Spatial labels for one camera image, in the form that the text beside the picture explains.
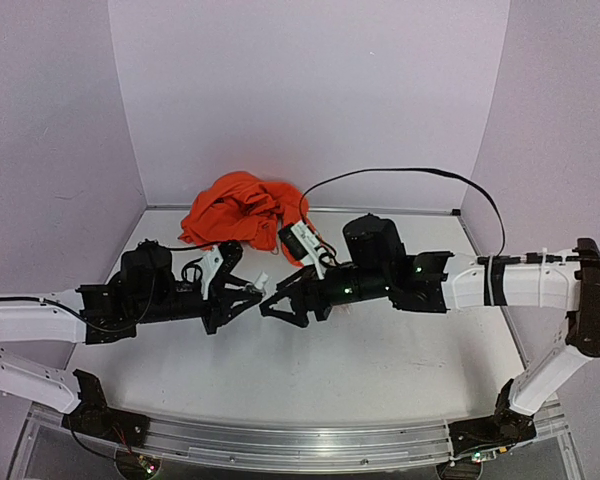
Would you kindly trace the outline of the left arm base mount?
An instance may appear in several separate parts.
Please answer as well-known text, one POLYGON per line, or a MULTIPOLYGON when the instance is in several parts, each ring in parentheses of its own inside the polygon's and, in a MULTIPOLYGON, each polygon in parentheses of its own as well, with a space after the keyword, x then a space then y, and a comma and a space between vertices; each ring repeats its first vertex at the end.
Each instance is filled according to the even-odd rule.
POLYGON ((125 441, 131 447, 142 447, 150 419, 146 415, 110 407, 100 380, 93 374, 76 369, 78 405, 62 418, 62 427, 96 439, 125 441))

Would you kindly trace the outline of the white nail polish cap brush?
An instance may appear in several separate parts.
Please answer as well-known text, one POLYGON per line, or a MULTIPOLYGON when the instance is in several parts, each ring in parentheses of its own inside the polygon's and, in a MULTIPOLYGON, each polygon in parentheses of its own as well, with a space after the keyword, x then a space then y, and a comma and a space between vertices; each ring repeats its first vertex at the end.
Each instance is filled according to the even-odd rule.
POLYGON ((266 272, 261 271, 253 281, 252 286, 255 290, 263 292, 266 290, 269 279, 270 276, 266 272))

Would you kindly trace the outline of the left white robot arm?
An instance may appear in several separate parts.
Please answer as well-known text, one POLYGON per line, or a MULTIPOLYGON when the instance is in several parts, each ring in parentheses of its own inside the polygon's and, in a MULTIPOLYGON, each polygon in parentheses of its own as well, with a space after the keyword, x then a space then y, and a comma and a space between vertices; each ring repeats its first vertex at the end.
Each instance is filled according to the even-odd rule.
POLYGON ((60 341, 105 345, 136 336, 145 324, 199 319, 207 334, 257 305, 268 277, 234 276, 243 248, 237 241, 216 244, 173 271, 176 248, 145 240, 120 258, 105 284, 81 285, 60 293, 0 296, 0 391, 62 414, 96 437, 111 433, 113 411, 93 394, 98 378, 68 374, 7 353, 3 344, 60 341))

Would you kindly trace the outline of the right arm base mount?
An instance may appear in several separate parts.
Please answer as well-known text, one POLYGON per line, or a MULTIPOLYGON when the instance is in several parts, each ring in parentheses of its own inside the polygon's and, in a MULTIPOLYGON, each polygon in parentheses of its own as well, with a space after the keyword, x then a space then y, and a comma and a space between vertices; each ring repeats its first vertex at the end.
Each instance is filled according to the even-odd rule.
POLYGON ((536 437, 534 417, 517 413, 510 407, 509 394, 513 382, 510 379, 503 386, 491 415, 458 420, 449 425, 454 458, 512 447, 536 437))

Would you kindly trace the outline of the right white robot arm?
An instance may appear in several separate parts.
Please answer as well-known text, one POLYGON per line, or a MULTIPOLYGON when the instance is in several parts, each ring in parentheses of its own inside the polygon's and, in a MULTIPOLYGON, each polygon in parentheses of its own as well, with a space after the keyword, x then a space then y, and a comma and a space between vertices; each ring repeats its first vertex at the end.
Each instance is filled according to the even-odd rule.
POLYGON ((348 262, 329 265, 304 222, 279 232, 303 267, 260 305, 264 317, 300 328, 324 321, 335 306, 379 298, 411 313, 473 307, 560 309, 566 319, 543 355, 503 389, 501 413, 533 416, 589 361, 600 358, 600 252, 590 238, 573 250, 471 257, 451 251, 407 254, 395 223, 367 214, 347 223, 348 262))

